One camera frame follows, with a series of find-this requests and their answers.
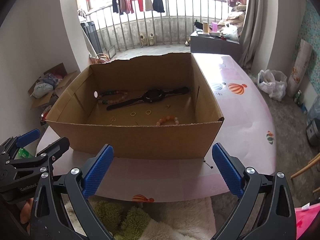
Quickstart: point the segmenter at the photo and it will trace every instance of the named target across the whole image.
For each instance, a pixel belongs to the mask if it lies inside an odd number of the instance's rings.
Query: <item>blue gripper pad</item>
[[[113,147],[105,145],[98,155],[90,158],[82,166],[82,194],[87,199],[94,195],[113,160]]]
[[[229,157],[230,155],[228,155],[220,143],[213,145],[212,158],[216,163],[218,170],[220,171],[230,192],[238,198],[241,198],[244,193],[243,179],[229,160]]]
[[[40,137],[40,131],[38,129],[34,129],[30,132],[25,133],[18,137],[16,146],[17,148],[23,148],[27,146],[29,143],[37,140]]]

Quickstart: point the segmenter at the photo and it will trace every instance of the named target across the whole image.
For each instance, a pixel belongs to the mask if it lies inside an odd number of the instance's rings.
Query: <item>cardboard box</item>
[[[44,72],[44,75],[47,73],[52,74],[58,74],[63,77],[63,80],[58,84],[56,89],[46,95],[44,95],[41,98],[34,98],[34,101],[32,103],[31,109],[36,108],[38,106],[41,106],[42,108],[46,108],[49,104],[53,104],[55,101],[57,101],[58,97],[63,93],[64,89],[67,87],[67,85],[70,84],[71,78],[74,76],[76,71],[72,73],[67,73],[63,63],[60,63],[59,65],[47,70]],[[33,93],[34,87],[36,83],[39,82],[39,79],[32,85],[32,87],[28,90],[28,93],[31,95]]]
[[[78,75],[54,104],[48,124],[60,136],[69,138],[78,151],[97,154],[104,144],[114,148],[115,157],[136,159],[202,158],[210,148],[224,120],[202,67],[211,67],[201,54],[170,53],[140,56],[91,65]],[[112,111],[98,104],[95,91],[126,90],[127,99],[151,89],[171,90],[187,86],[190,93],[139,103]],[[106,96],[116,99],[119,95]],[[168,115],[180,125],[156,122]],[[110,119],[116,121],[110,125]]]

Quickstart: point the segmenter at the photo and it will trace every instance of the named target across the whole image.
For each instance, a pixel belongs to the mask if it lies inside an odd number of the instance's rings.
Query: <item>shoe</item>
[[[147,39],[144,37],[143,33],[140,34],[140,40],[141,40],[142,45],[144,45],[144,46],[148,45]]]
[[[149,45],[153,46],[154,44],[155,44],[154,35],[153,35],[153,33],[150,33]]]

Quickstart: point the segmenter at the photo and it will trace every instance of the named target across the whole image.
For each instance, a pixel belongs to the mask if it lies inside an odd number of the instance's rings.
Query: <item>white plastic bag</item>
[[[287,88],[287,76],[281,71],[261,70],[258,74],[258,87],[270,98],[281,101]]]
[[[229,24],[229,27],[225,24],[225,28],[223,29],[222,33],[223,36],[227,39],[231,39],[234,41],[238,40],[238,28],[234,25]]]
[[[37,83],[33,89],[33,93],[31,94],[35,98],[43,97],[49,92],[53,91],[53,86],[47,83]]]

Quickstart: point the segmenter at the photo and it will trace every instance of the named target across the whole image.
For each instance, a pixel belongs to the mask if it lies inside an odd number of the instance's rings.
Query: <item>green plush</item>
[[[147,228],[151,218],[141,208],[130,208],[121,225],[121,231],[114,236],[116,240],[138,240]]]
[[[97,217],[113,235],[119,233],[123,210],[124,208],[121,204],[107,201],[99,201],[94,207]]]

